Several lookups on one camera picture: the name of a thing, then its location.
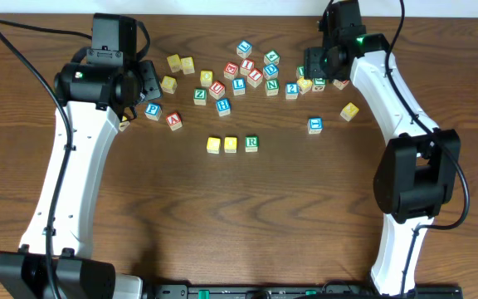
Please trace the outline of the blue l block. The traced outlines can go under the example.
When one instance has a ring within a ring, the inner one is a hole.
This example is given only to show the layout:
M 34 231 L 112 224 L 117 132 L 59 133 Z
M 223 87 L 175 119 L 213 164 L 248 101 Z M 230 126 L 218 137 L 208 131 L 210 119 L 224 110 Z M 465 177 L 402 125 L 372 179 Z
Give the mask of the blue l block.
M 243 78 L 236 78 L 232 80 L 232 91 L 235 96 L 246 94 L 246 82 Z
M 252 44 L 246 40 L 242 40 L 237 45 L 237 55 L 242 59 L 246 59 L 251 55 Z

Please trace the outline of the yellow C block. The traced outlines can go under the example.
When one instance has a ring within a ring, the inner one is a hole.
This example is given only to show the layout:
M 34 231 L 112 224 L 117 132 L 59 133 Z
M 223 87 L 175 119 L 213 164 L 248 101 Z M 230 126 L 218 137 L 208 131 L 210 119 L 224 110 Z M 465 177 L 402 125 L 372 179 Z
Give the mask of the yellow C block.
M 207 152 L 209 154 L 219 154 L 221 139 L 217 137 L 209 137 L 207 139 Z

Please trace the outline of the yellow o block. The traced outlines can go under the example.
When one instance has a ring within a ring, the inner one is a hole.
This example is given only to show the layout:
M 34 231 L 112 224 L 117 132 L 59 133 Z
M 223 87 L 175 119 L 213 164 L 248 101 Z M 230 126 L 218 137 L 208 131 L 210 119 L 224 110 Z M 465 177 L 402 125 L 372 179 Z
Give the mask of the yellow o block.
M 236 153 L 237 152 L 237 137 L 227 136 L 224 139 L 224 150 L 226 153 Z
M 213 83 L 212 71 L 201 70 L 200 83 L 202 87 L 209 87 Z

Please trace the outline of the green R block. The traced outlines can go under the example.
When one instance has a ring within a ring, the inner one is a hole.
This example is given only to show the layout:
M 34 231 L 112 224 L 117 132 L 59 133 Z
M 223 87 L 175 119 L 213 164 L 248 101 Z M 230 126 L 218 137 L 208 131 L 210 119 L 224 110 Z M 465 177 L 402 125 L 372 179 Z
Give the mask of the green R block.
M 245 137 L 245 151 L 246 152 L 257 152 L 259 149 L 259 139 L 257 136 L 246 136 Z

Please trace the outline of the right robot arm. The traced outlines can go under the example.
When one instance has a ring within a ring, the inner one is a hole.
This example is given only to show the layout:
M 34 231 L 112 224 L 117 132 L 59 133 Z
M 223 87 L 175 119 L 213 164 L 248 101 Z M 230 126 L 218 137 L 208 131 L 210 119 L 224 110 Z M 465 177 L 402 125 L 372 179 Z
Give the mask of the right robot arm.
M 398 70 L 395 42 L 367 32 L 358 2 L 329 2 L 318 29 L 322 45 L 305 50 L 305 78 L 351 82 L 386 145 L 373 177 L 383 229 L 371 287 L 361 297 L 460 298 L 460 287 L 415 283 L 426 233 L 457 228 L 469 211 L 459 135 L 440 129 L 417 103 Z

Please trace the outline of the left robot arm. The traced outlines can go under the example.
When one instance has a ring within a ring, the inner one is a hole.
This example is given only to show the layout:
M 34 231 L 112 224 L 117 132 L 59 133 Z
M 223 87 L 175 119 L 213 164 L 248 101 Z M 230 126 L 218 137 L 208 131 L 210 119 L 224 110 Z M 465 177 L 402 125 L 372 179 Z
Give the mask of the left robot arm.
M 162 95 L 145 33 L 131 17 L 97 13 L 90 45 L 46 86 L 56 133 L 35 213 L 15 252 L 0 252 L 0 283 L 15 298 L 150 298 L 141 277 L 93 259 L 93 219 L 105 160 L 139 104 Z

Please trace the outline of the green B block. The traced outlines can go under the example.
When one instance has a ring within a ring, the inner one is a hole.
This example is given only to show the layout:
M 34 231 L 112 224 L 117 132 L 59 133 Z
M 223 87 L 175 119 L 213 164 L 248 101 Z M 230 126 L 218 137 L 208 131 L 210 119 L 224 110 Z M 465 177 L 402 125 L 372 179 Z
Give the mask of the green B block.
M 305 74 L 305 68 L 303 66 L 298 66 L 296 68 L 296 79 L 299 80 L 300 78 L 303 78 Z

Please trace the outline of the green J block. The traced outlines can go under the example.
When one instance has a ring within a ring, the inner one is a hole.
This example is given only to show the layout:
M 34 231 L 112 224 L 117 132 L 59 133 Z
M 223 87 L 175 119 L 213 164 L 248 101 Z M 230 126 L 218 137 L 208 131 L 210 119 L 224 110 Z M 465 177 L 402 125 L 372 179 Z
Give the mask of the green J block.
M 312 91 L 313 92 L 321 92 L 326 87 L 326 80 L 321 78 L 315 78 L 313 80 Z

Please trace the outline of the yellow block beside green L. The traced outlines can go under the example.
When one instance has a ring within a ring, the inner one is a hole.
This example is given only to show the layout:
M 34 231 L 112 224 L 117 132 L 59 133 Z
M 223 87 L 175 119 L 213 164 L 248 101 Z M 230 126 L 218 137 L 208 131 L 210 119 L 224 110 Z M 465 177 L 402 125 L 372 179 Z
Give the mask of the yellow block beside green L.
M 178 83 L 174 77 L 165 76 L 161 81 L 161 87 L 163 92 L 174 94 L 178 87 Z

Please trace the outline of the yellow G block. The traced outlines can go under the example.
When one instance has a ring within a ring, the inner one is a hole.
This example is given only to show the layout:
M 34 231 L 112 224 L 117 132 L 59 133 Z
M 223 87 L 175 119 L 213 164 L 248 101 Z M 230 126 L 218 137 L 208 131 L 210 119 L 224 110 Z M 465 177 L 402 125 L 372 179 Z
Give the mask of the yellow G block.
M 304 77 L 301 77 L 300 79 L 298 79 L 296 83 L 299 87 L 299 93 L 301 95 L 309 92 L 313 86 L 313 81 L 305 79 Z

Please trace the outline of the blue P block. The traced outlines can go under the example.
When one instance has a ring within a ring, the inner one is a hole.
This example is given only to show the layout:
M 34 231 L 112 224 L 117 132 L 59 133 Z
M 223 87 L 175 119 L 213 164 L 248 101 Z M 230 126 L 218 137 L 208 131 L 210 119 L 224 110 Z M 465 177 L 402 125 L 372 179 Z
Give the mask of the blue P block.
M 159 104 L 149 103 L 144 113 L 148 119 L 159 121 L 162 112 L 162 108 Z

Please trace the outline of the red M block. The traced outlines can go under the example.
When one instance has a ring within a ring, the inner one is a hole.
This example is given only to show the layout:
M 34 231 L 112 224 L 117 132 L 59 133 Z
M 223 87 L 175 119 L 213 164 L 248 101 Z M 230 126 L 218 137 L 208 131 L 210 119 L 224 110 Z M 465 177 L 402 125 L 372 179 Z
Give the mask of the red M block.
M 343 90 L 349 83 L 350 83 L 350 80 L 346 80 L 346 81 L 333 80 L 333 85 L 337 87 L 339 90 Z

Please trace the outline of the blue 2 block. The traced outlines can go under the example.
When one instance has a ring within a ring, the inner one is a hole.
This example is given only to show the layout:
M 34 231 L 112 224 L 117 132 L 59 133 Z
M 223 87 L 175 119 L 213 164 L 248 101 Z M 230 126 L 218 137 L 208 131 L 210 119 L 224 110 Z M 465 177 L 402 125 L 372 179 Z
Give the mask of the blue 2 block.
M 285 84 L 285 98 L 287 100 L 296 100 L 299 93 L 299 87 L 296 83 Z

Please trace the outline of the yellow block far left pair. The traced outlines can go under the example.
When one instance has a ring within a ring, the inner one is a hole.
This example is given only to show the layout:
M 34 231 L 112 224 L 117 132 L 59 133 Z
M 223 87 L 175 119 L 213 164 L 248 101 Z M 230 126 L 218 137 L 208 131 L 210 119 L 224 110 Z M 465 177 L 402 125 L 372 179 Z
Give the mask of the yellow block far left pair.
M 182 70 L 181 58 L 178 54 L 168 56 L 167 62 L 171 72 L 178 72 Z

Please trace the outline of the red A block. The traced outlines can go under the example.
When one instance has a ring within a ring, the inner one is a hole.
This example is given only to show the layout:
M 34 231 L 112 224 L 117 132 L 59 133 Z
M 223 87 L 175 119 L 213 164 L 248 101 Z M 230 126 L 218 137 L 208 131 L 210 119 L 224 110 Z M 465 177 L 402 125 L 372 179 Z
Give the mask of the red A block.
M 178 129 L 183 127 L 183 122 L 182 122 L 181 115 L 177 111 L 167 115 L 166 116 L 166 121 L 167 121 L 167 124 L 168 124 L 169 128 L 172 131 L 178 130 Z

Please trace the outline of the green 4 block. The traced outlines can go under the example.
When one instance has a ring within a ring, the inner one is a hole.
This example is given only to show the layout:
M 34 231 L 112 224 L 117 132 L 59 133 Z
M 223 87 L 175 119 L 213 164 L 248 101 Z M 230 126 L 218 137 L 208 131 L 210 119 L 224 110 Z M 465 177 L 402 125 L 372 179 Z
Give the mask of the green 4 block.
M 264 63 L 266 65 L 278 65 L 280 62 L 280 55 L 276 50 L 270 50 L 264 55 Z

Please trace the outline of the blue D block centre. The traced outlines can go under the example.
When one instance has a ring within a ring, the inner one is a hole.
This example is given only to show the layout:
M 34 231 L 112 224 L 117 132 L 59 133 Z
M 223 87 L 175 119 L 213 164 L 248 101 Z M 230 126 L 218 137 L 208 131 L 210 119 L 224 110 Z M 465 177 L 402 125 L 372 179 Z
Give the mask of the blue D block centre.
M 279 74 L 279 68 L 276 64 L 271 63 L 263 67 L 263 76 L 266 80 L 276 79 Z

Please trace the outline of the yellow S block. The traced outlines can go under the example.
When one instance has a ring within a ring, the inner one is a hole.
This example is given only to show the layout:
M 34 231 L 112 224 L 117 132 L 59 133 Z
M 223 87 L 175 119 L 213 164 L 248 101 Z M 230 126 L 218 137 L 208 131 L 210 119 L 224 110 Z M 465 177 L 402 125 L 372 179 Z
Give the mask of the yellow S block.
M 193 74 L 195 72 L 194 61 L 190 56 L 184 57 L 180 61 L 184 75 Z

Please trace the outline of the green N block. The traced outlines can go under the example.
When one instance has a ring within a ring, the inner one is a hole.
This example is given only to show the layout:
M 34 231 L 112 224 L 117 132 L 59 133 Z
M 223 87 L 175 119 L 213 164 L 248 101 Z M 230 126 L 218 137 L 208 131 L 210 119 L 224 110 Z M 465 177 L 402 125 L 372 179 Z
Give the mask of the green N block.
M 277 79 L 270 79 L 266 81 L 265 91 L 267 96 L 277 96 L 279 93 L 280 84 Z

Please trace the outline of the green Z block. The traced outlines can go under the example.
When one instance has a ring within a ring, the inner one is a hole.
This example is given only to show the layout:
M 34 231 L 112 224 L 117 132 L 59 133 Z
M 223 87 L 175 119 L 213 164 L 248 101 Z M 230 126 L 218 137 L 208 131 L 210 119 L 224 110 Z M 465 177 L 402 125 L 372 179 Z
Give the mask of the green Z block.
M 195 105 L 206 105 L 207 90 L 203 88 L 195 88 L 193 92 L 193 102 Z

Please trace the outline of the yellow K block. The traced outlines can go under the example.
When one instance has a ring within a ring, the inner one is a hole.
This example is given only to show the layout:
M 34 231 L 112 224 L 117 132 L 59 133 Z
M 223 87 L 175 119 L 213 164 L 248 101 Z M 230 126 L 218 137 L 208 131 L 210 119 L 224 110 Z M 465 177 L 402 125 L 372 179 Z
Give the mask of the yellow K block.
M 352 102 L 349 102 L 340 112 L 340 116 L 350 122 L 359 112 L 359 108 L 353 104 Z

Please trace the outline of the blue T block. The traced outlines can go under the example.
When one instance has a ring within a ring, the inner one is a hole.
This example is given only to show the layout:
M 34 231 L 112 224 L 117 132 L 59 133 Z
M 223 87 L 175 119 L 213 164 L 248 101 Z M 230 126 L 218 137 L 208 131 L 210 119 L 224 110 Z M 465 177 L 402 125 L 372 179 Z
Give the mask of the blue T block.
M 319 117 L 309 118 L 307 122 L 308 133 L 319 134 L 323 130 L 323 120 Z

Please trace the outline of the red I block lower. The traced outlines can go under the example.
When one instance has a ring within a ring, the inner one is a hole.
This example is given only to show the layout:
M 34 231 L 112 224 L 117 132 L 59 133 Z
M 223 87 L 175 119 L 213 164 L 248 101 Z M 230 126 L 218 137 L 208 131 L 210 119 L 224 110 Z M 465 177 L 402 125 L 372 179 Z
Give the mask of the red I block lower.
M 253 68 L 247 75 L 247 82 L 253 87 L 257 88 L 263 82 L 263 73 L 257 68 Z

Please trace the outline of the red i block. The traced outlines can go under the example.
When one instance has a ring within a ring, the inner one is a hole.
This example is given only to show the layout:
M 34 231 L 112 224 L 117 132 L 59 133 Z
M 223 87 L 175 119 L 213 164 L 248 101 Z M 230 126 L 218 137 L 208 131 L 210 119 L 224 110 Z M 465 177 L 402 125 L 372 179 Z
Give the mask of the red i block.
M 243 76 L 248 76 L 252 70 L 255 68 L 255 62 L 248 58 L 243 59 L 240 64 L 240 74 Z
M 263 82 L 263 73 L 257 68 L 253 68 L 247 75 L 247 82 L 253 87 L 257 88 Z

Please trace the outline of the red U block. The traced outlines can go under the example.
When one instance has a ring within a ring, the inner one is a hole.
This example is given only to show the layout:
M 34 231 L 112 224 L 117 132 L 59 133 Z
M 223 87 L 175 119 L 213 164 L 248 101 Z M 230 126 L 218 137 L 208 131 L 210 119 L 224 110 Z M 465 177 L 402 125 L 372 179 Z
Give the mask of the red U block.
M 226 87 L 220 81 L 214 81 L 209 87 L 209 94 L 216 100 L 220 100 L 226 93 Z

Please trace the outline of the red I block upper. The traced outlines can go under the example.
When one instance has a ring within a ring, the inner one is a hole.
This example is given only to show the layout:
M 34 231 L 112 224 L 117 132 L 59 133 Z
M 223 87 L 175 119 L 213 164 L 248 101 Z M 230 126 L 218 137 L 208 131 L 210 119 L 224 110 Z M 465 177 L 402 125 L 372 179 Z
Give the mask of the red I block upper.
M 255 62 L 248 58 L 243 59 L 240 64 L 240 74 L 243 76 L 248 76 L 252 70 L 255 68 Z

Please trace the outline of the blue L block top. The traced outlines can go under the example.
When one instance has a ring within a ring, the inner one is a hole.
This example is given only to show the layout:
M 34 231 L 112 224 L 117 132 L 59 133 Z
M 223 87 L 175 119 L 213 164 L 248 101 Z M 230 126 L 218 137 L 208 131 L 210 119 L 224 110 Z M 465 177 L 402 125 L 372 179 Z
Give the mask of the blue L block top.
M 242 40 L 237 45 L 237 55 L 242 59 L 246 59 L 251 55 L 252 44 L 246 40 Z

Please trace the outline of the blue H block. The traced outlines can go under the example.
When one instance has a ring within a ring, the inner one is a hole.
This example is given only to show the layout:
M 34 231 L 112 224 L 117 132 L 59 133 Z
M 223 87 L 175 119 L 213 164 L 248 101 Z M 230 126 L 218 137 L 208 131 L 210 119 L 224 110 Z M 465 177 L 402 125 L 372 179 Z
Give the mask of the blue H block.
M 220 116 L 230 115 L 231 114 L 231 104 L 227 98 L 222 98 L 216 101 L 217 113 Z

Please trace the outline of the red E block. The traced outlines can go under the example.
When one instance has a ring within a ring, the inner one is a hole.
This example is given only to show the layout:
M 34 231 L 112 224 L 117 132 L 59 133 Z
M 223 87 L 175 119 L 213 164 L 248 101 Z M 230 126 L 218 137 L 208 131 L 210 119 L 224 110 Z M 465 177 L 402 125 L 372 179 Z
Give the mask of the red E block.
M 234 80 L 237 78 L 239 72 L 239 66 L 235 63 L 228 62 L 223 70 L 223 75 L 228 80 Z

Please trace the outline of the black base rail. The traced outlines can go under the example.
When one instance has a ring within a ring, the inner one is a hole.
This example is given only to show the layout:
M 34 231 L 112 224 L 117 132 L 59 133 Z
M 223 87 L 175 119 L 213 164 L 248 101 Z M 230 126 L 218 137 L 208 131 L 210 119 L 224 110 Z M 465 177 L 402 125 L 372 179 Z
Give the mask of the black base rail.
M 306 287 L 231 287 L 169 284 L 155 286 L 147 298 L 155 299 L 296 299 L 296 298 L 410 298 L 463 299 L 460 287 L 416 287 L 407 295 L 379 295 L 372 288 L 349 282 L 328 282 Z

